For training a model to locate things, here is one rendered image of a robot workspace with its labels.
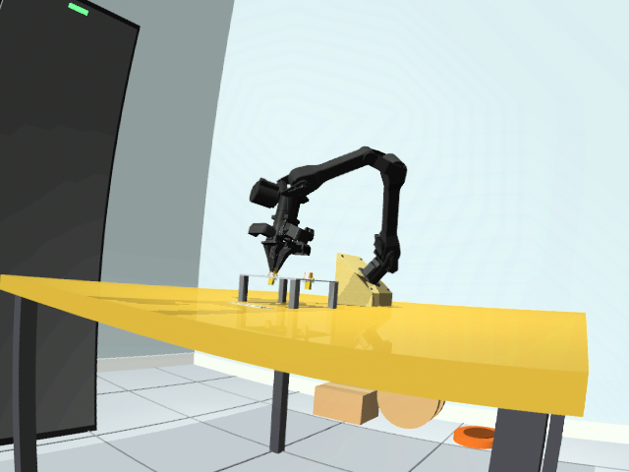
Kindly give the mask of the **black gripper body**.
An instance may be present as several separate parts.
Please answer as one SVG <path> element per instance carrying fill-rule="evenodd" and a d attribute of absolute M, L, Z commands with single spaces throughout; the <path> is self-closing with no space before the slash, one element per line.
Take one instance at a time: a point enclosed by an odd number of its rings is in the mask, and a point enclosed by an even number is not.
<path fill-rule="evenodd" d="M 275 214 L 271 215 L 271 219 L 274 220 L 272 226 L 267 223 L 253 223 L 250 226 L 249 234 L 253 235 L 254 237 L 257 237 L 259 234 L 263 235 L 266 237 L 265 241 L 280 242 L 285 245 L 283 248 L 292 248 L 298 251 L 297 253 L 293 253 L 292 255 L 309 256 L 312 249 L 310 245 L 305 244 L 302 241 L 292 241 L 294 239 L 286 235 L 285 231 L 285 236 L 278 235 L 280 227 L 286 217 L 290 219 L 291 224 L 300 224 L 300 220 L 297 219 L 297 214 L 287 210 L 277 210 Z"/>

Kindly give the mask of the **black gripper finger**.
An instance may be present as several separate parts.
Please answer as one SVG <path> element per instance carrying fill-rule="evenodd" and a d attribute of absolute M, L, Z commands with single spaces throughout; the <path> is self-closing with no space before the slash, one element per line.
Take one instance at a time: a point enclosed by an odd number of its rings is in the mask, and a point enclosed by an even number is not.
<path fill-rule="evenodd" d="M 292 255 L 293 253 L 297 253 L 298 251 L 292 249 L 292 248 L 282 248 L 279 252 L 278 255 L 278 259 L 277 259 L 277 263 L 275 266 L 275 269 L 277 269 L 277 273 L 278 271 L 281 269 L 281 267 L 283 266 L 283 264 L 285 263 L 285 261 L 287 260 L 287 258 Z"/>
<path fill-rule="evenodd" d="M 263 245 L 270 272 L 274 272 L 280 250 L 285 246 L 276 241 L 260 241 Z"/>

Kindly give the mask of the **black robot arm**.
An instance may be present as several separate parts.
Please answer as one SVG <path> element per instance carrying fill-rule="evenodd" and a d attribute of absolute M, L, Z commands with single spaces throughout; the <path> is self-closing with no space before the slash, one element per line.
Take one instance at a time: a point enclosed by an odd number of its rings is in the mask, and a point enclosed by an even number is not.
<path fill-rule="evenodd" d="M 378 282 L 387 272 L 394 273 L 399 269 L 401 247 L 397 235 L 399 217 L 399 194 L 405 183 L 407 167 L 394 153 L 384 153 L 370 147 L 360 147 L 326 161 L 319 165 L 306 165 L 294 168 L 290 173 L 276 181 L 268 182 L 264 178 L 253 186 L 250 202 L 276 210 L 287 210 L 298 215 L 300 204 L 307 203 L 308 194 L 317 190 L 324 182 L 340 177 L 358 168 L 369 165 L 380 171 L 383 183 L 383 202 L 381 230 L 374 234 L 375 258 L 359 270 L 367 282 L 380 286 Z M 287 187 L 290 184 L 291 187 Z M 292 241 L 305 244 L 312 241 L 315 231 L 309 227 L 302 229 L 290 223 L 287 217 L 283 221 L 279 234 L 292 237 Z"/>

